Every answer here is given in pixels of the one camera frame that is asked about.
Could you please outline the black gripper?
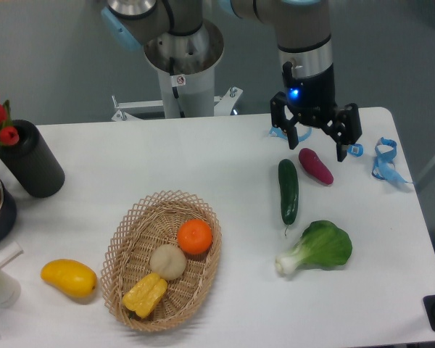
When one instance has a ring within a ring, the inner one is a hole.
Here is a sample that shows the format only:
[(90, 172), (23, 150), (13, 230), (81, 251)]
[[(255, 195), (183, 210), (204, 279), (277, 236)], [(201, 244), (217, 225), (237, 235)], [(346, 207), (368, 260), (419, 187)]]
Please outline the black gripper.
[(342, 162), (350, 145), (361, 137), (359, 108), (355, 103), (338, 107), (335, 101), (334, 68), (301, 78), (294, 64), (282, 66), (284, 90), (270, 100), (272, 126), (286, 133), (289, 148), (298, 143), (296, 123), (319, 128), (336, 144), (336, 157)]

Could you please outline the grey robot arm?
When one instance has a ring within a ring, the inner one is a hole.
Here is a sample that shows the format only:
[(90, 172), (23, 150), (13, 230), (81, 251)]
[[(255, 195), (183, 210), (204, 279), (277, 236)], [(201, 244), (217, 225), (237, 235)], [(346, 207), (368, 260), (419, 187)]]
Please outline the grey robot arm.
[[(297, 124), (321, 129), (336, 144), (338, 161), (362, 134), (357, 105), (335, 101), (329, 5), (326, 1), (222, 1), (232, 15), (269, 25), (284, 89), (270, 100), (274, 127), (299, 139)], [(157, 71), (165, 117), (215, 114), (214, 69), (223, 35), (203, 14), (201, 1), (108, 1), (105, 25), (126, 49), (142, 49)]]

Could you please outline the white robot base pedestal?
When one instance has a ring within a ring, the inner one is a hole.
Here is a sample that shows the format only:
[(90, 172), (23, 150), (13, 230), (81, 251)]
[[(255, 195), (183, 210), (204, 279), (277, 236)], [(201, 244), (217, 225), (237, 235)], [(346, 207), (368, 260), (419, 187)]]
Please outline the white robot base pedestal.
[(203, 20), (188, 36), (163, 33), (143, 46), (147, 62), (156, 70), (162, 98), (158, 101), (112, 101), (113, 120), (134, 120), (133, 114), (162, 112), (165, 118), (237, 115), (243, 90), (232, 86), (215, 95), (215, 68), (224, 43), (218, 27)]

